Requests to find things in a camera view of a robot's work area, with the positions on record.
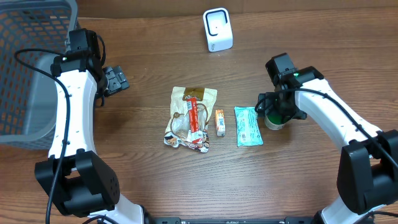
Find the white green round container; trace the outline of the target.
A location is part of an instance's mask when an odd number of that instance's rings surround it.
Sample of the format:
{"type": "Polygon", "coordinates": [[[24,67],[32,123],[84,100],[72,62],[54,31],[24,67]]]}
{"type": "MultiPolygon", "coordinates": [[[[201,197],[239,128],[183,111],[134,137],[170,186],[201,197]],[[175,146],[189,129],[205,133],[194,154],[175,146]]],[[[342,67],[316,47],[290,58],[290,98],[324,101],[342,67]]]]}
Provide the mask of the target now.
{"type": "Polygon", "coordinates": [[[285,124],[283,117],[277,114],[266,115],[264,117],[264,123],[269,129],[273,131],[282,129],[285,124]]]}

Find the small orange snack packet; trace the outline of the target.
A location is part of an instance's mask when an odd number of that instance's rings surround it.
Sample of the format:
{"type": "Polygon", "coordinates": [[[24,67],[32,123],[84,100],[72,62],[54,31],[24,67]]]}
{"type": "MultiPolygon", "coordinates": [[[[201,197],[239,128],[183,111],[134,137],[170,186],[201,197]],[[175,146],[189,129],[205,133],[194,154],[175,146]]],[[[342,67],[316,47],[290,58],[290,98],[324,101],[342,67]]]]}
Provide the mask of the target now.
{"type": "Polygon", "coordinates": [[[223,137],[226,134],[226,126],[225,126],[225,118],[223,110],[215,111],[215,126],[216,126],[216,135],[218,137],[223,137]]]}

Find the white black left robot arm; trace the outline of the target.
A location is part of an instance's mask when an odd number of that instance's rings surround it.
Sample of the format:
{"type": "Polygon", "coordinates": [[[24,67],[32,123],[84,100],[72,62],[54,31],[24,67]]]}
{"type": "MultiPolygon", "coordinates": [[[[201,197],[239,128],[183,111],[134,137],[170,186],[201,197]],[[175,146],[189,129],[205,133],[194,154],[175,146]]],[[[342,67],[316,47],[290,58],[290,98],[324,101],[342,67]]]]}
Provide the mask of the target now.
{"type": "Polygon", "coordinates": [[[153,223],[143,206],[122,195],[115,171],[96,153],[93,112],[106,77],[97,55],[60,55],[51,66],[57,87],[56,127],[47,160],[35,165],[35,178],[65,216],[103,223],[153,223]]]}

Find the beige pet treat bag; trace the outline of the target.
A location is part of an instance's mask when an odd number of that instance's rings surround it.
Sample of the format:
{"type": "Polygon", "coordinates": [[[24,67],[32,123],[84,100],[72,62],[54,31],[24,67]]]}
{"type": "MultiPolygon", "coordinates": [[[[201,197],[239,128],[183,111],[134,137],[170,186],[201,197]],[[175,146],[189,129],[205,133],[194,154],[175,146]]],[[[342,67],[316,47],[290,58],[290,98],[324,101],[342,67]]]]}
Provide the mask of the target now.
{"type": "Polygon", "coordinates": [[[208,123],[211,118],[218,91],[211,88],[173,87],[170,102],[170,120],[164,134],[164,144],[178,148],[188,147],[207,153],[210,148],[208,123]],[[190,117],[187,99],[197,99],[198,125],[201,141],[194,144],[190,139],[190,117]]]}

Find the teal orange snack packet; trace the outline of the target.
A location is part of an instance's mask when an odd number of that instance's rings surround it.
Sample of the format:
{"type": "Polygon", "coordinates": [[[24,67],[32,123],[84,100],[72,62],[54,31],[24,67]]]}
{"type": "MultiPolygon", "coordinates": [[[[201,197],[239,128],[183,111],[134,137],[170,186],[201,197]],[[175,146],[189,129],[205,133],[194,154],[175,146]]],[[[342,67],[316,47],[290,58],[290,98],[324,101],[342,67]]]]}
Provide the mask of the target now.
{"type": "Polygon", "coordinates": [[[237,146],[263,145],[254,107],[234,107],[236,118],[237,146]]]}

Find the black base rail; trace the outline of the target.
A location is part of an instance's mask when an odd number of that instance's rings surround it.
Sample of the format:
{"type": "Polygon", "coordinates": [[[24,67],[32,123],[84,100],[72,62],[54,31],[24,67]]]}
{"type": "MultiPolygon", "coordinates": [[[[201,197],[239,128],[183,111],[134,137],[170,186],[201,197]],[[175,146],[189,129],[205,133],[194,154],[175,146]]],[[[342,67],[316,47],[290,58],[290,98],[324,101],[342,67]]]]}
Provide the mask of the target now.
{"type": "Polygon", "coordinates": [[[311,224],[312,217],[285,217],[279,219],[182,219],[179,217],[156,217],[155,224],[311,224]]]}

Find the red stick snack packet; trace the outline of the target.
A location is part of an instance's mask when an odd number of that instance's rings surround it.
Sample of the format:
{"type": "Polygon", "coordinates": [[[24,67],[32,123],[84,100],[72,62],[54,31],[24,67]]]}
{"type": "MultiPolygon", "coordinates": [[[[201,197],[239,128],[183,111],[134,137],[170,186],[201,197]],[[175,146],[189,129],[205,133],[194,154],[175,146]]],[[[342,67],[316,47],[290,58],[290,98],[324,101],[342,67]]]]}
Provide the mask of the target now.
{"type": "Polygon", "coordinates": [[[187,99],[187,108],[190,117],[190,139],[192,143],[196,144],[201,141],[198,125],[197,99],[187,99]]]}

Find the grey plastic mesh basket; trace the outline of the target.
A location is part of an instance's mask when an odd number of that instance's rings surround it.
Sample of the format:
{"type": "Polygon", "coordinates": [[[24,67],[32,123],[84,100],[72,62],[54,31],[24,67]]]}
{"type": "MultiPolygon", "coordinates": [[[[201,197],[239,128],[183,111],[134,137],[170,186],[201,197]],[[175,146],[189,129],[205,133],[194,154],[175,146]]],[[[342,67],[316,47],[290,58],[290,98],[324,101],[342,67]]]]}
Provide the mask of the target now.
{"type": "Polygon", "coordinates": [[[58,52],[70,49],[78,25],[72,0],[1,1],[1,144],[50,149],[55,132],[55,82],[50,71],[58,52]]]}

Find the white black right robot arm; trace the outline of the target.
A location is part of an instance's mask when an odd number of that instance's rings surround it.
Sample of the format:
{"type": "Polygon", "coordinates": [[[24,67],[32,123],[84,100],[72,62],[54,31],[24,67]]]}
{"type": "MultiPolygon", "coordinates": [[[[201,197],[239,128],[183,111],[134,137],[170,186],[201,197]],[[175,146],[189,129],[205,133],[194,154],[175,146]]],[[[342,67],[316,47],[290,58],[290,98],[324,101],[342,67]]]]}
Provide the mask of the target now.
{"type": "Polygon", "coordinates": [[[256,112],[269,129],[310,116],[340,152],[338,198],[312,223],[361,223],[397,202],[397,130],[382,131],[354,112],[314,67],[267,65],[275,87],[259,95],[256,112]]]}

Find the white barcode scanner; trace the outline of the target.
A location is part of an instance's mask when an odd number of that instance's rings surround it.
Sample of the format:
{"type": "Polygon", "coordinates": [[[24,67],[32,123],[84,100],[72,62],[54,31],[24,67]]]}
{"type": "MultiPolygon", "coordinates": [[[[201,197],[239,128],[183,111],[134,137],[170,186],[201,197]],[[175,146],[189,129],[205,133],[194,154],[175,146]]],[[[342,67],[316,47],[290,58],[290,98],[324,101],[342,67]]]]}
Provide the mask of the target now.
{"type": "Polygon", "coordinates": [[[210,52],[219,52],[233,46],[233,31],[229,12],[223,7],[203,13],[205,35],[210,52]]]}

